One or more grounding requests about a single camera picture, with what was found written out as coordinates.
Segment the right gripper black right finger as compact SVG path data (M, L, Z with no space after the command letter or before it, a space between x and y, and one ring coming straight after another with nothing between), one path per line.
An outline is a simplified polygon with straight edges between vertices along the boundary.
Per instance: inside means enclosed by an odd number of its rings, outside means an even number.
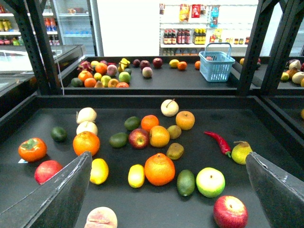
M304 226L304 182L256 152L246 157L250 184L272 228Z

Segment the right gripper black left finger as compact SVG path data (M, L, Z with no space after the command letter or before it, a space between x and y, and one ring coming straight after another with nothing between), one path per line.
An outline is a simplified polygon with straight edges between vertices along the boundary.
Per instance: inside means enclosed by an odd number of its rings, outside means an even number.
M88 188L92 155L85 152L0 214L2 228L73 228Z

